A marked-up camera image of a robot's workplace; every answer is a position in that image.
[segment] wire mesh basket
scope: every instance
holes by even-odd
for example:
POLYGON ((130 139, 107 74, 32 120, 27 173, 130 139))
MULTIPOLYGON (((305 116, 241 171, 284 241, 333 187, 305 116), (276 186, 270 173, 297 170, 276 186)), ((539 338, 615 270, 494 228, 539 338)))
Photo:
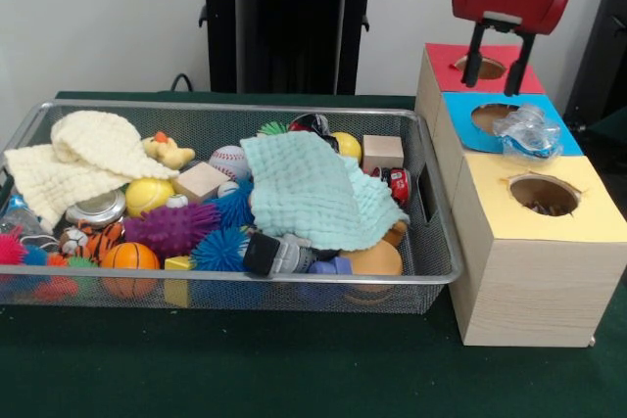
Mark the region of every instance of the wire mesh basket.
MULTIPOLYGON (((124 270, 0 265, 0 303, 75 306, 424 313, 461 272, 458 235, 424 120, 407 111, 58 100, 32 110, 8 149, 50 142, 53 124, 78 110, 127 118, 142 136, 164 129, 197 159, 256 134, 269 121, 324 113, 331 129, 401 136, 411 176, 410 228, 399 247, 402 276, 124 270)), ((13 179, 3 163, 6 205, 13 179)))

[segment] red square top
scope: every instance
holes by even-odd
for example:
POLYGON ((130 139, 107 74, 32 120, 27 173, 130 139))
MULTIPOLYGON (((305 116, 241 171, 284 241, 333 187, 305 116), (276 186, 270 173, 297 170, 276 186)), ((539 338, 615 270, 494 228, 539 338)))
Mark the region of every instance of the red square top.
MULTIPOLYGON (((463 64, 460 64, 468 52, 468 45, 427 43, 426 49, 441 92, 503 93, 509 67, 520 54, 519 46, 481 46, 484 64, 488 63, 482 68, 483 74, 492 78, 479 78, 474 88, 468 88, 461 83, 463 64)), ((546 93, 531 66, 527 67, 520 93, 546 93)))

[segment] light blue muslin cloth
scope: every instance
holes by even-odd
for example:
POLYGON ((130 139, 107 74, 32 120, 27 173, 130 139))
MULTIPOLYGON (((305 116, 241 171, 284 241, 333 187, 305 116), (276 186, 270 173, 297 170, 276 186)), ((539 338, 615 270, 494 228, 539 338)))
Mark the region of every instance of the light blue muslin cloth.
POLYGON ((255 178, 252 212, 265 234, 294 234, 322 250, 365 250, 409 217, 388 186, 317 135, 288 132, 243 139, 255 178))

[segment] yellow tennis ball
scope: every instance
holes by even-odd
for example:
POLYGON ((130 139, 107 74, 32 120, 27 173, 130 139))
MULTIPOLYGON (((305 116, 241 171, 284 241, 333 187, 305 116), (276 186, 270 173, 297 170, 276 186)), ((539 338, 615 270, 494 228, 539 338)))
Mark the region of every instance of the yellow tennis ball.
POLYGON ((138 217, 143 210, 149 211, 164 206, 174 194, 174 188, 167 180, 141 178, 126 188, 126 210, 131 217, 138 217))
POLYGON ((337 139, 341 156, 354 157, 358 162, 362 161, 362 145, 360 141, 348 132, 334 132, 332 135, 337 139))

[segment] wooden cube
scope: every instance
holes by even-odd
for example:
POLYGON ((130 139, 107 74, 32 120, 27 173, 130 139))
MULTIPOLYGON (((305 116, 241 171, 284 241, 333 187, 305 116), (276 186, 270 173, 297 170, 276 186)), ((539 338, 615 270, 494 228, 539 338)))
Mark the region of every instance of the wooden cube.
MULTIPOLYGON (((502 93, 506 89, 509 67, 518 59, 518 46, 481 47, 484 57, 475 87, 461 83, 468 45, 427 43, 422 54, 415 112, 425 118, 431 137, 445 92, 502 93)), ((528 67, 520 88, 521 93, 544 94, 544 88, 531 67, 528 67)))
MULTIPOLYGON (((167 258, 166 270, 190 270, 192 269, 189 256, 175 256, 167 258)), ((190 295, 189 286, 186 279, 167 279, 164 283, 164 298, 167 303, 178 305, 179 307, 189 307, 190 295)))
POLYGON ((466 155, 453 215, 466 267, 450 289, 465 345, 589 344, 625 269, 627 223, 588 159, 529 169, 466 155))
POLYGON ((506 97, 501 93, 447 92, 442 94, 442 99, 433 134, 433 148, 438 158, 445 193, 451 204, 455 199, 463 157, 475 152, 501 154, 503 145, 493 134, 492 123, 522 105, 535 105, 545 112, 547 118, 560 123, 565 155, 583 155, 546 95, 522 94, 506 97))
POLYGON ((384 168, 403 168, 403 142, 398 136, 363 137, 362 168, 367 174, 378 166, 384 168))
POLYGON ((189 198, 190 203, 202 203, 217 194, 217 187, 230 178, 208 163, 200 162, 172 180, 174 191, 189 198))

